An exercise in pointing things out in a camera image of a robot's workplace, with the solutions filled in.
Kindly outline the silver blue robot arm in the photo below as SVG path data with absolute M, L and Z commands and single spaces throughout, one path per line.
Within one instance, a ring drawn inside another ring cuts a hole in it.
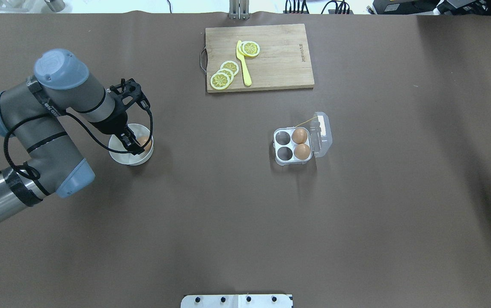
M 151 104 L 134 79 L 104 88 L 83 61 L 62 48 L 46 51 L 23 83 L 0 93 L 0 136 L 7 167 L 0 170 L 0 223 L 56 194 L 69 197 L 95 174 L 59 118 L 72 109 L 102 134 L 115 136 L 121 154 L 145 152 L 128 126 L 137 104 L 153 121 Z

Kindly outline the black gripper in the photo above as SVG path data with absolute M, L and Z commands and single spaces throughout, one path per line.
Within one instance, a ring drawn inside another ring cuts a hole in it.
M 145 150 L 137 141 L 144 134 L 143 131 L 133 131 L 128 128 L 127 107 L 122 100 L 116 100 L 112 113 L 102 121 L 89 121 L 98 131 L 106 135 L 116 135 L 127 152 L 133 155 L 143 154 Z

